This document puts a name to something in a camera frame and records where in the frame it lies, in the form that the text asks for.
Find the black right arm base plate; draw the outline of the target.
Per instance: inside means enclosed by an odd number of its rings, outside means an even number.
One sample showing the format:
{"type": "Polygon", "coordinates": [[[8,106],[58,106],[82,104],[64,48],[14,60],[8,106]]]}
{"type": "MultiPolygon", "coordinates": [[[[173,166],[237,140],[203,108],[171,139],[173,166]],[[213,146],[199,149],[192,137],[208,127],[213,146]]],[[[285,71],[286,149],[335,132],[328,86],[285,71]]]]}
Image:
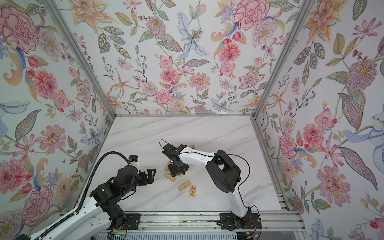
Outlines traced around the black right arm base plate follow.
{"type": "Polygon", "coordinates": [[[233,213],[221,213],[219,214],[220,219],[217,225],[222,230],[261,230],[262,221],[259,214],[247,213],[244,217],[240,218],[233,213]]]}

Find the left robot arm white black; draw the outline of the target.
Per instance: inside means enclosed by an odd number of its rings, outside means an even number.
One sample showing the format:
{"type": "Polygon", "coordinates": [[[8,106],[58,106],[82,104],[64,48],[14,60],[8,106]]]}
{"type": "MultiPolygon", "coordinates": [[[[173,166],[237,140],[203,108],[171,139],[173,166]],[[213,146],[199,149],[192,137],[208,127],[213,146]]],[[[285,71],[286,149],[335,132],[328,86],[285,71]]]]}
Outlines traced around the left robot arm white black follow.
{"type": "Polygon", "coordinates": [[[86,240],[104,230],[120,230],[138,222],[128,217],[119,202],[126,200],[138,186],[154,182],[156,170],[139,171],[135,166],[125,166],[117,176],[99,185],[90,195],[84,194],[78,207],[65,214],[45,229],[30,236],[22,234],[17,240],[86,240]]]}

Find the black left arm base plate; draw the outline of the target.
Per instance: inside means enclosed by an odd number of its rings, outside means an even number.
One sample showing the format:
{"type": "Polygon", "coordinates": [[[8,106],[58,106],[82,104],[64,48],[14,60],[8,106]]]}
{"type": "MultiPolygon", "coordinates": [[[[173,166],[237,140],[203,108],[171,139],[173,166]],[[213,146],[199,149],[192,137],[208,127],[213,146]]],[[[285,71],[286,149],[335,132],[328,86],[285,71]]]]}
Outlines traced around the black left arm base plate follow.
{"type": "Polygon", "coordinates": [[[108,230],[138,230],[141,214],[128,213],[118,216],[111,221],[108,230]]]}

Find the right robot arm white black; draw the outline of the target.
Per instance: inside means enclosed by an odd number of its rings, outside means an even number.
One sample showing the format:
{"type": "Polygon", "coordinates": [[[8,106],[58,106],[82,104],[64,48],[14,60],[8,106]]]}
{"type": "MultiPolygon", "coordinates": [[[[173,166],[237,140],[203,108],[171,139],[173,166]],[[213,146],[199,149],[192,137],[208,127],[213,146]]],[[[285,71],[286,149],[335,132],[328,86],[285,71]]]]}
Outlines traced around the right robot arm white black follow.
{"type": "Polygon", "coordinates": [[[229,221],[230,229],[245,229],[251,223],[252,208],[245,203],[240,192],[241,169],[229,154],[223,150],[206,153],[186,145],[176,148],[169,143],[162,147],[162,153],[170,160],[168,168],[172,177],[184,175],[189,165],[207,170],[215,186],[227,194],[231,204],[231,214],[224,218],[229,221]]]}

